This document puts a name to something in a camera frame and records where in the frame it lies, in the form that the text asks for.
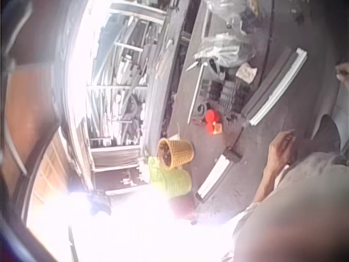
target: person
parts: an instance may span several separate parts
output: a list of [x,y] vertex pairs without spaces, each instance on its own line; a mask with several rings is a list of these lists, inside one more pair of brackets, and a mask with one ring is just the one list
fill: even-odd
[[[349,63],[336,67],[349,89]],[[312,140],[294,130],[269,145],[251,205],[233,233],[223,262],[349,261],[349,168],[338,129],[328,115]]]

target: plastic bag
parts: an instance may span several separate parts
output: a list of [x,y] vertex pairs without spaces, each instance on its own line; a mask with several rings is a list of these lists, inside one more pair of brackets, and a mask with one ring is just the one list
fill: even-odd
[[233,24],[235,18],[245,11],[248,4],[246,0],[205,0],[207,8],[217,14],[229,24]]
[[235,35],[217,34],[215,37],[205,37],[194,57],[213,58],[218,65],[231,68],[241,66],[254,55],[255,51],[247,37],[237,38]]

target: red container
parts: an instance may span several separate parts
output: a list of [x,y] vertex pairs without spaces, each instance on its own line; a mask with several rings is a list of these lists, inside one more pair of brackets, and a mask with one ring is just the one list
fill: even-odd
[[220,114],[219,112],[209,109],[207,110],[206,114],[205,114],[205,120],[207,123],[213,123],[213,122],[220,122]]

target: yellow basket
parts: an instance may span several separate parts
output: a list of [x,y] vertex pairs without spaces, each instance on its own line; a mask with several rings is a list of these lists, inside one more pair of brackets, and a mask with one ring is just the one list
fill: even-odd
[[[167,145],[170,150],[171,163],[166,163],[161,147]],[[177,166],[184,165],[194,158],[194,149],[187,140],[169,140],[162,138],[158,144],[158,156],[163,168],[171,170]]]

